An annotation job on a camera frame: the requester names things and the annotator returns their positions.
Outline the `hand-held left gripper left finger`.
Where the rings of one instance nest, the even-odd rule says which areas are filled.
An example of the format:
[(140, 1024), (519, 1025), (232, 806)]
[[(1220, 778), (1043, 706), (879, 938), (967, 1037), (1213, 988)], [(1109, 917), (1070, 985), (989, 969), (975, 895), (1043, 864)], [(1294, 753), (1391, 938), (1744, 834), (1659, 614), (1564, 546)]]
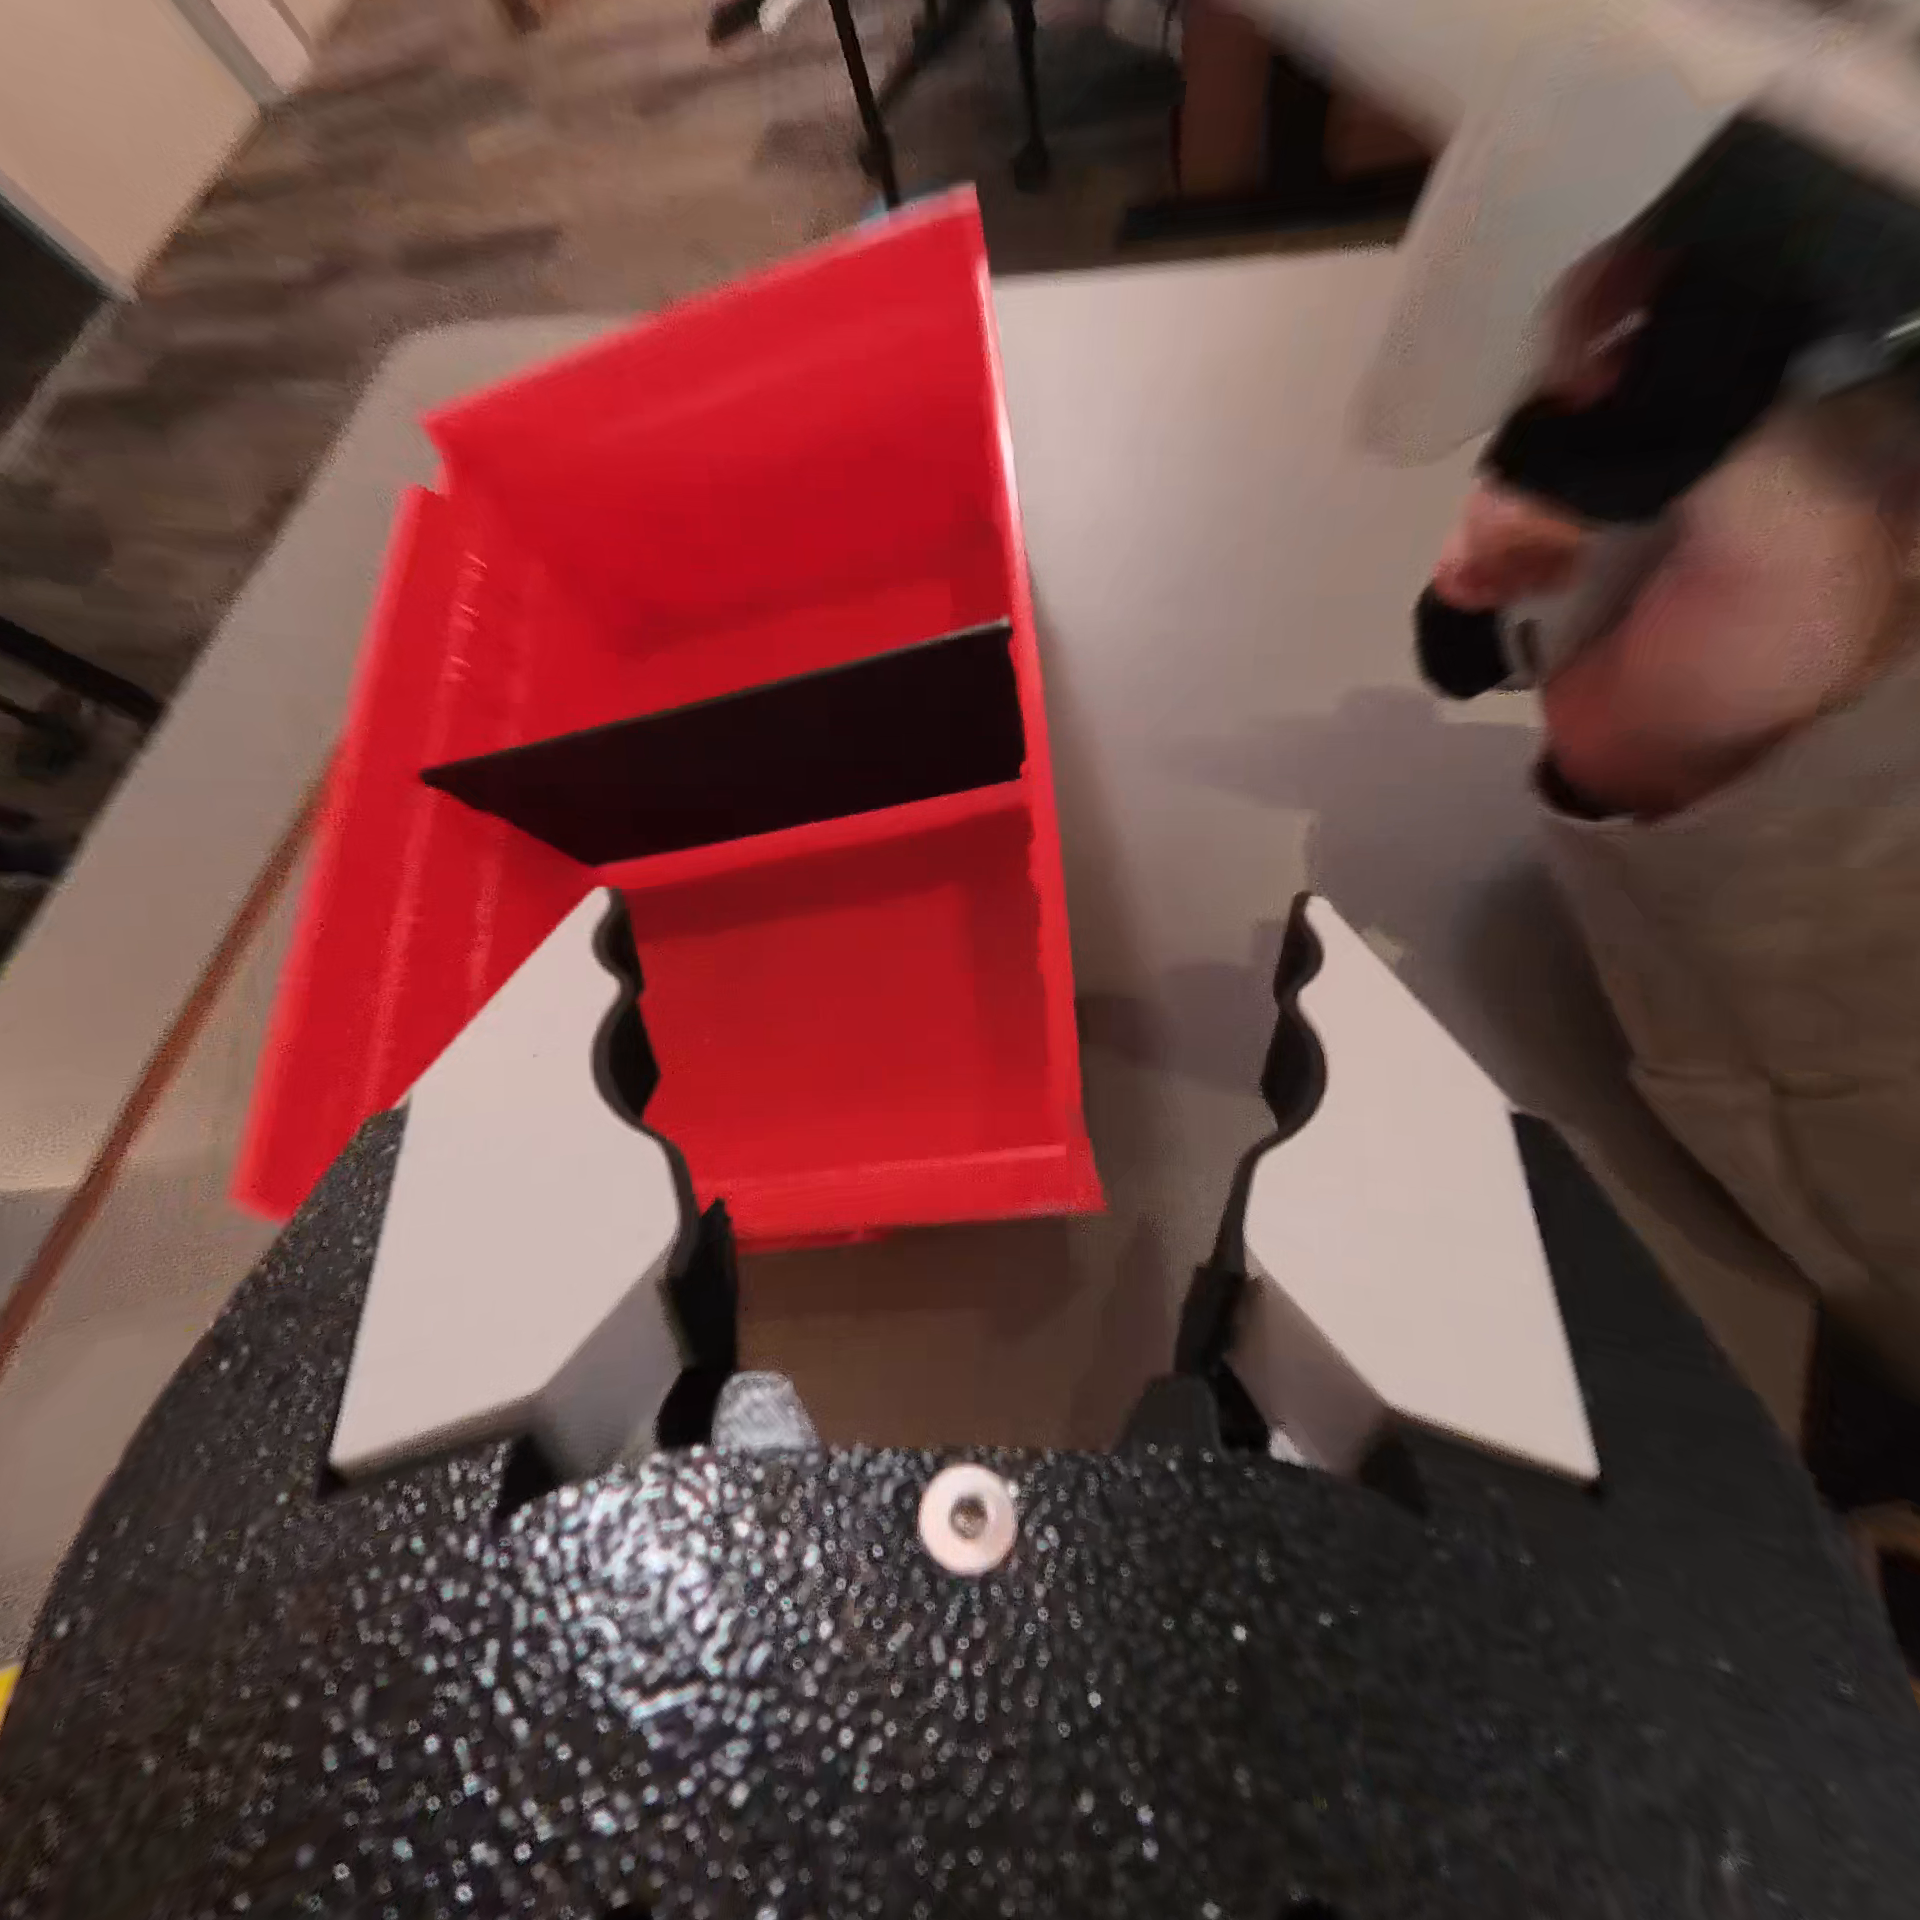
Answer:
[(735, 1237), (650, 1122), (640, 996), (626, 900), (594, 887), (408, 1088), (334, 1479), (509, 1442), (581, 1480), (707, 1438)]

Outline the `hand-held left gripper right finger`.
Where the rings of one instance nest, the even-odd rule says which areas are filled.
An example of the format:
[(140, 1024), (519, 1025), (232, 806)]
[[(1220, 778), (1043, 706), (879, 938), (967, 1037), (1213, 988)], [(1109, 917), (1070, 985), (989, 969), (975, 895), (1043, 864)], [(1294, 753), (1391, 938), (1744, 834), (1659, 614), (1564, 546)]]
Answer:
[(1231, 1447), (1356, 1476), (1402, 1433), (1599, 1480), (1520, 1113), (1333, 902), (1282, 929), (1260, 1072), (1175, 1343)]

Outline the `person's right forearm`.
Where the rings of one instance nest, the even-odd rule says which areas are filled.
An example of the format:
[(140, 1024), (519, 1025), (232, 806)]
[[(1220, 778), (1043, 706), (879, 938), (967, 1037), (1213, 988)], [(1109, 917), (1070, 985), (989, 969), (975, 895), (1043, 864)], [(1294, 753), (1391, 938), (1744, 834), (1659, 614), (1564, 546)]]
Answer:
[(1356, 398), (1432, 463), (1542, 369), (1580, 262), (1747, 119), (1915, 199), (1915, 4), (1344, 4), (1342, 62), (1444, 148)]

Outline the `person's right hand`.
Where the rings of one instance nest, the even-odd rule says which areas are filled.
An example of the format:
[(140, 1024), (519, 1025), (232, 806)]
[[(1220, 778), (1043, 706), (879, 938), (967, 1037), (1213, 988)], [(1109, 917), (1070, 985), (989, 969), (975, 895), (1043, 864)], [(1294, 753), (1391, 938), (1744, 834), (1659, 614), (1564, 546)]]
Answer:
[(1915, 401), (1798, 401), (1683, 501), (1619, 622), (1546, 678), (1547, 761), (1581, 809), (1662, 817), (1914, 646)]

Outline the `person's beige trousers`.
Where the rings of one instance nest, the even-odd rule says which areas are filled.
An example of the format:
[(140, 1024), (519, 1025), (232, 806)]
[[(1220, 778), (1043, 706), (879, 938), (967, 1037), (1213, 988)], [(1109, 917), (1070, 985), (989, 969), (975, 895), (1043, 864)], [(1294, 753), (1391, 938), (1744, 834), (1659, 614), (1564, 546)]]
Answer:
[(1836, 1314), (1915, 1372), (1918, 737), (1885, 680), (1658, 821), (1536, 775), (1664, 1129)]

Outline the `black bin divider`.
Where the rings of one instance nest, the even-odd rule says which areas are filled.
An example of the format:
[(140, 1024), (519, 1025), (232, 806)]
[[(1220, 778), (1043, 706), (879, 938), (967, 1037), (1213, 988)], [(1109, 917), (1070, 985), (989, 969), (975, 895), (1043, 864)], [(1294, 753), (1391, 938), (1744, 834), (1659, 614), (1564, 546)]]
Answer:
[(451, 758), (421, 781), (564, 857), (610, 865), (964, 796), (1021, 768), (1016, 631), (1002, 617)]

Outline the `red plastic bin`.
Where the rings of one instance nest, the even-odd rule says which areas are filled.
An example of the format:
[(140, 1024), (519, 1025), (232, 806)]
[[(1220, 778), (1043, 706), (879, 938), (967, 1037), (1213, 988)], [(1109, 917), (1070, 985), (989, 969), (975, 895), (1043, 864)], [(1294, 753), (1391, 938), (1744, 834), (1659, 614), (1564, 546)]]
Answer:
[[(423, 421), (232, 1173), (287, 1217), (589, 893), (653, 1127), (759, 1247), (1102, 1209), (988, 244), (968, 190)], [(1014, 624), (1023, 768), (584, 865), (428, 766)]]

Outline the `black metal stand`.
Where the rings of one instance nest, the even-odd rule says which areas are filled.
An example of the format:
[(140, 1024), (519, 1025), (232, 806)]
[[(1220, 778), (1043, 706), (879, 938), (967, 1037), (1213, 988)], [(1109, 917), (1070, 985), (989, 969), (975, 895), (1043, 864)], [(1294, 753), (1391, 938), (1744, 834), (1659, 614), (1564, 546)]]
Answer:
[[(864, 178), (878, 186), (879, 204), (894, 212), (904, 204), (904, 192), (896, 165), (888, 112), (908, 98), (908, 94), (967, 31), (971, 31), (992, 4), (918, 4), (918, 15), (912, 34), (908, 37), (904, 49), (879, 78), (876, 78), (868, 65), (867, 47), (855, 21), (855, 6), (850, 2), (828, 2), (826, 6), (831, 17), (839, 54), (855, 95), (855, 117), (860, 126), (855, 159)], [(1023, 127), (1021, 143), (1013, 154), (1013, 182), (1016, 192), (1037, 197), (1052, 181), (1052, 150), (1039, 102), (1039, 12), (1036, 2), (1003, 2), (999, 6), (1013, 22)], [(709, 46), (719, 47), (747, 34), (775, 37), (800, 8), (802, 4), (787, 2), (711, 4), (707, 15)]]

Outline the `white cabinet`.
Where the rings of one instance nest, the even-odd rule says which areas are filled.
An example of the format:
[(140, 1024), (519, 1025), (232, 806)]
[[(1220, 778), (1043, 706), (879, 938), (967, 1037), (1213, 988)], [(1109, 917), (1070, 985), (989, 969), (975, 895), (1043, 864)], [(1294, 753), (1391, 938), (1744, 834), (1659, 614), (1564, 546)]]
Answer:
[(4, 2), (4, 205), (111, 297), (264, 110), (312, 76), (342, 2)]

